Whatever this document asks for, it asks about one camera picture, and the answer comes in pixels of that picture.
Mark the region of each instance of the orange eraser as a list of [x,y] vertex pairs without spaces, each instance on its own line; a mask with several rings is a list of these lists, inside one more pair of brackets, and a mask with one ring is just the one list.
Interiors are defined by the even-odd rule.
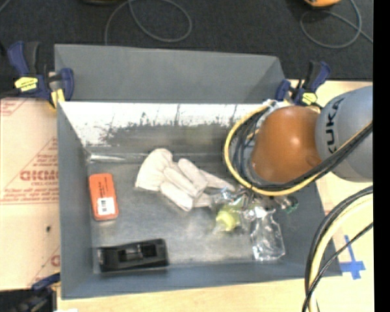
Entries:
[[92,174],[88,178],[92,214],[97,221],[112,220],[118,216],[114,181],[111,174]]

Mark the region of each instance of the clamp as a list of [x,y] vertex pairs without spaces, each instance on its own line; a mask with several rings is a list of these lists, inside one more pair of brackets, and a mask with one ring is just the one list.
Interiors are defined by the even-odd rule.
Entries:
[[[73,71],[70,68],[61,69],[56,75],[48,77],[36,71],[36,54],[38,42],[16,42],[7,49],[7,57],[10,64],[19,74],[19,79],[14,83],[18,90],[18,96],[28,98],[43,98],[54,107],[58,101],[69,100],[73,94]],[[61,87],[54,90],[49,84],[60,81]]]
[[283,101],[287,99],[294,105],[308,106],[316,104],[318,99],[316,91],[331,73],[330,67],[323,61],[309,62],[309,69],[303,82],[299,80],[296,88],[291,86],[291,82],[284,79],[276,89],[275,99]]

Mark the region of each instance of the yellow cable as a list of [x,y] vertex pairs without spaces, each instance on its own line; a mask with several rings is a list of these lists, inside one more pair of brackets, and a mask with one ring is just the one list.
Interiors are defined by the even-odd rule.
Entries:
[[[309,287],[312,285],[313,281],[315,280],[316,276],[318,275],[318,271],[320,268],[320,262],[322,258],[324,257],[324,252],[331,241],[333,235],[338,230],[339,226],[344,223],[344,221],[351,215],[355,214],[356,212],[360,211],[362,208],[370,205],[373,203],[372,197],[366,197],[362,198],[353,204],[349,205],[346,209],[342,211],[342,213],[332,222],[332,224],[328,227],[328,229],[325,231],[325,234],[320,239],[316,249],[315,254],[313,257],[313,261],[311,264],[311,268],[309,269]],[[317,300],[315,296],[312,294],[311,299],[309,301],[309,312],[317,312],[318,305]]]
[[[290,187],[290,188],[286,188],[284,190],[265,190],[265,189],[262,189],[262,188],[257,188],[255,186],[253,186],[252,183],[249,183],[247,180],[245,180],[244,178],[242,178],[239,173],[237,172],[237,170],[233,167],[232,163],[231,163],[231,159],[230,159],[230,155],[229,155],[229,149],[230,149],[230,144],[231,144],[231,141],[233,140],[233,136],[234,134],[237,132],[237,130],[239,129],[239,127],[244,124],[247,120],[249,120],[252,116],[254,116],[255,114],[257,113],[260,113],[260,112],[263,112],[264,110],[266,110],[267,108],[269,108],[270,105],[269,104],[266,104],[266,105],[263,105],[262,107],[259,107],[258,109],[255,109],[253,110],[252,112],[246,114],[243,118],[241,118],[238,122],[236,122],[234,124],[234,126],[231,128],[231,130],[229,131],[228,135],[227,135],[227,138],[226,138],[226,141],[224,143],[224,161],[226,162],[226,166],[228,168],[228,170],[230,171],[230,173],[233,175],[233,177],[241,184],[243,185],[244,187],[246,187],[247,189],[250,189],[252,190],[253,192],[255,193],[258,193],[258,194],[261,194],[261,195],[265,195],[265,196],[282,196],[282,195],[286,195],[286,194],[290,194],[290,193],[293,193],[293,192],[296,192],[297,190],[300,190],[301,188],[305,187],[306,185],[308,185],[309,183],[311,183],[313,180],[315,180],[315,178],[317,176],[319,176],[319,174],[321,172],[317,172],[316,174],[312,175],[311,177],[307,178],[307,179],[304,179],[303,181],[301,181],[300,183],[296,184],[295,186],[293,187]],[[341,145],[341,147],[339,147],[338,150],[342,149],[343,147],[347,146],[357,135],[359,134],[356,133],[353,137],[351,137],[349,140],[347,140],[346,142],[344,142],[344,144]]]

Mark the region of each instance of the black carpet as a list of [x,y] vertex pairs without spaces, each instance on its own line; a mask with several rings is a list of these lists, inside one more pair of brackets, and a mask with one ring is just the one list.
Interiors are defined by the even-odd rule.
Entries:
[[[330,79],[371,81],[373,45],[360,35],[340,49],[321,47],[306,37],[300,19],[309,7],[300,0],[172,0],[189,14],[193,28],[182,41],[160,42],[139,29],[128,6],[115,13],[108,44],[162,47],[232,53],[273,55],[280,59],[286,77],[304,77],[310,60],[323,60],[332,69]],[[362,31],[373,37],[374,0],[354,0]],[[116,5],[89,5],[80,0],[11,0],[0,13],[0,39],[8,47],[23,40],[42,43],[38,64],[53,67],[54,43],[104,44],[107,21]],[[133,1],[141,24],[158,36],[183,36],[188,21],[177,8],[155,0]],[[356,24],[349,0],[331,8]],[[353,39],[356,30],[339,19],[313,12],[304,18],[308,33],[320,42],[340,45]],[[0,54],[0,92],[12,88],[15,71]],[[28,292],[0,293],[0,310],[27,297]]]

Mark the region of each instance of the glove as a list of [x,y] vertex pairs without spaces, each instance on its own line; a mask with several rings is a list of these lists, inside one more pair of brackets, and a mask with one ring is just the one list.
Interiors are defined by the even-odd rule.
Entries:
[[164,148],[153,150],[144,160],[135,187],[161,192],[185,211],[211,205],[212,199],[205,193],[207,187],[235,191],[233,185],[199,169],[188,159],[174,162],[172,153]]

